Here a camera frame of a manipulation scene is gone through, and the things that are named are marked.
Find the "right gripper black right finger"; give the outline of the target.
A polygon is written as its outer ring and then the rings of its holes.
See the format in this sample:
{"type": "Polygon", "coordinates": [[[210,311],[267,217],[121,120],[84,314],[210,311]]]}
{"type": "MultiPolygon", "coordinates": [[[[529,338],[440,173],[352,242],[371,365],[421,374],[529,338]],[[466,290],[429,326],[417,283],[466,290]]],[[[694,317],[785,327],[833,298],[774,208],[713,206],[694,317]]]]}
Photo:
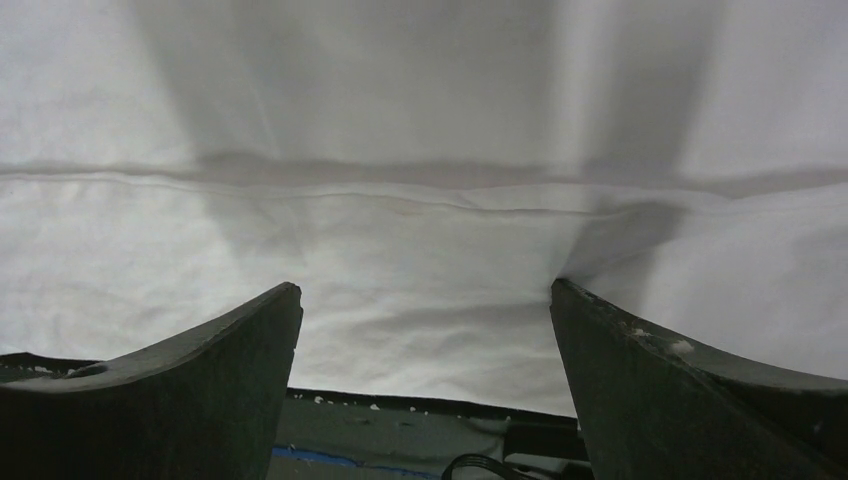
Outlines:
{"type": "Polygon", "coordinates": [[[550,315],[599,479],[843,479],[844,380],[749,360],[559,279],[550,315]]]}

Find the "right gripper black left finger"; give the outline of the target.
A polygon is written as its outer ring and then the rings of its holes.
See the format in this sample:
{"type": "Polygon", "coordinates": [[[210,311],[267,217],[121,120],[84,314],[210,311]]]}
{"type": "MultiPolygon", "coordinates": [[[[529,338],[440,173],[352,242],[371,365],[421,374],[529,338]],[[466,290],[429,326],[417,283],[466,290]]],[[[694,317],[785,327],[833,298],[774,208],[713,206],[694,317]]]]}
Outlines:
{"type": "Polygon", "coordinates": [[[1,359],[5,479],[262,479],[302,323],[278,285],[110,360],[1,359]]]}

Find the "white t shirt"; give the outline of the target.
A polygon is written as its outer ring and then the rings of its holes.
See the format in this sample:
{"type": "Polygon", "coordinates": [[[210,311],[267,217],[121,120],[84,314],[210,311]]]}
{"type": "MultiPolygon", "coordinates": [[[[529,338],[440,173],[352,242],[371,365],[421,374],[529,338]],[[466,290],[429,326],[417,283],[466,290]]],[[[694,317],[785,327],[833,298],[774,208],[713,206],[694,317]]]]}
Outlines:
{"type": "Polygon", "coordinates": [[[294,386],[570,415],[548,314],[558,277],[737,355],[847,374],[842,183],[730,199],[1,178],[5,352],[117,357],[289,281],[304,309],[294,386]]]}

